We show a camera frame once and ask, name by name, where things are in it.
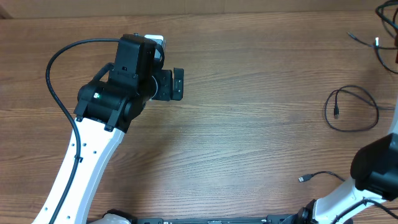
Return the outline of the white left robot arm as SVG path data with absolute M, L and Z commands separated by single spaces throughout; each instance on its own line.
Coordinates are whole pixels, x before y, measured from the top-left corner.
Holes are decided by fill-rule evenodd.
M 115 60 L 79 89 L 74 111 L 66 114 L 72 135 L 36 223 L 85 223 L 104 170 L 132 120 L 150 100 L 183 98 L 183 69 L 164 69 L 164 37 L 125 34 L 116 42 Z

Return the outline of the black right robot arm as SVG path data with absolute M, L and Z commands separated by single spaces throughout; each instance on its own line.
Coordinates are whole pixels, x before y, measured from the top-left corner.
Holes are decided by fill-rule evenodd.
M 350 178 L 332 193 L 314 200 L 295 215 L 294 223 L 349 223 L 375 206 L 393 218 L 383 205 L 397 199 L 397 110 L 387 136 L 362 147 L 355 155 Z

